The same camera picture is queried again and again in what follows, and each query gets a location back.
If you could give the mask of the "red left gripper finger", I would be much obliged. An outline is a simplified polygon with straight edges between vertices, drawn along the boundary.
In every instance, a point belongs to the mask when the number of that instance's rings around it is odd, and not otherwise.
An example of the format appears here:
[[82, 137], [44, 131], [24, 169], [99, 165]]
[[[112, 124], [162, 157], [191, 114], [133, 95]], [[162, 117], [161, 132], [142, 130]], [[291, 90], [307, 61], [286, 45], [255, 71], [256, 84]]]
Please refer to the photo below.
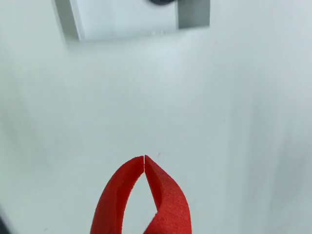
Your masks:
[[122, 233], [124, 211], [129, 195], [143, 172], [143, 156], [134, 157], [117, 169], [100, 196], [90, 233]]

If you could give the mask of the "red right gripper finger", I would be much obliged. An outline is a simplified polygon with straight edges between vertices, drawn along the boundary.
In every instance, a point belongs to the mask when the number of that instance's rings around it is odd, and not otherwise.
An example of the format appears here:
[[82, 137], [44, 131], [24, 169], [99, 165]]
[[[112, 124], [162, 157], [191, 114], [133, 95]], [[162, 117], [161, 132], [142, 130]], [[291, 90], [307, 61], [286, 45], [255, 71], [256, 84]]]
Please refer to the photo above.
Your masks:
[[157, 209], [144, 232], [190, 234], [192, 232], [190, 210], [179, 185], [147, 155], [144, 170]]

